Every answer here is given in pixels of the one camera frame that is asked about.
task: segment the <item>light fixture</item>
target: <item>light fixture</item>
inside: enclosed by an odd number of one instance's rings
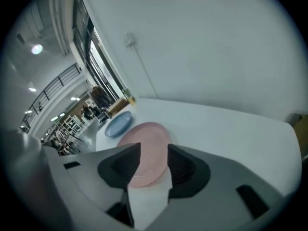
[[[51,119],[50,121],[55,121],[56,119],[58,119],[58,117],[54,117],[53,119]]]
[[[43,46],[41,46],[40,44],[37,44],[35,46],[32,47],[31,52],[35,55],[40,54],[43,50]]]

